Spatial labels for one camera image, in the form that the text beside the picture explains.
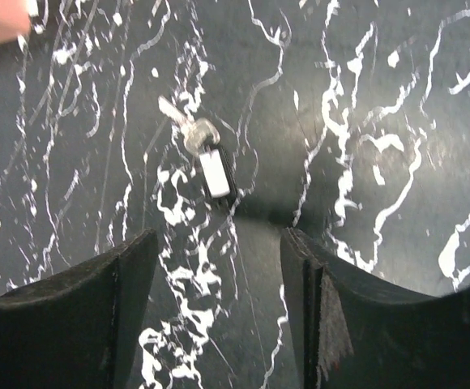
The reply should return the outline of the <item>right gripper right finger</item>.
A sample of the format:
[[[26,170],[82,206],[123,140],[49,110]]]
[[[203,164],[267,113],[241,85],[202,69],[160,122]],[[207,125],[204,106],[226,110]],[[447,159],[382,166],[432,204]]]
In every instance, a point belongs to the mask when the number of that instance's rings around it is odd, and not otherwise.
[[[405,289],[292,228],[280,265],[300,387],[470,388],[470,287]]]

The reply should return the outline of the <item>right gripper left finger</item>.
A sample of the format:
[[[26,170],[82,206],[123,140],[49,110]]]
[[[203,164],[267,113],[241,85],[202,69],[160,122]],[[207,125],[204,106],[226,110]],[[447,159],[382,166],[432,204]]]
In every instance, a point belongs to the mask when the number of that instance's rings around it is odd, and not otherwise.
[[[0,296],[0,388],[124,388],[158,256],[134,239]]]

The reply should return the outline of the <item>key with black tag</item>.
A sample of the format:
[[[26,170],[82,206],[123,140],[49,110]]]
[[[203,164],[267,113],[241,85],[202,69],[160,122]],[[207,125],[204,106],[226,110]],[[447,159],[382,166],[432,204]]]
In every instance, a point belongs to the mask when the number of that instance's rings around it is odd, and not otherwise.
[[[206,199],[217,207],[231,207],[237,199],[237,188],[232,165],[220,143],[220,132],[206,118],[190,120],[164,96],[158,97],[158,105],[179,126],[184,147],[202,175]]]

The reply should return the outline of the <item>orange plastic file organizer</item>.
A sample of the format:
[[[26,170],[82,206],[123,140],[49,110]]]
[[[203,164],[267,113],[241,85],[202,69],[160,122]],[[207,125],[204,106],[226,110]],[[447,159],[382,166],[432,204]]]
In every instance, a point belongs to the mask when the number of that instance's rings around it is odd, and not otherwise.
[[[0,0],[0,44],[28,34],[30,29],[27,1]]]

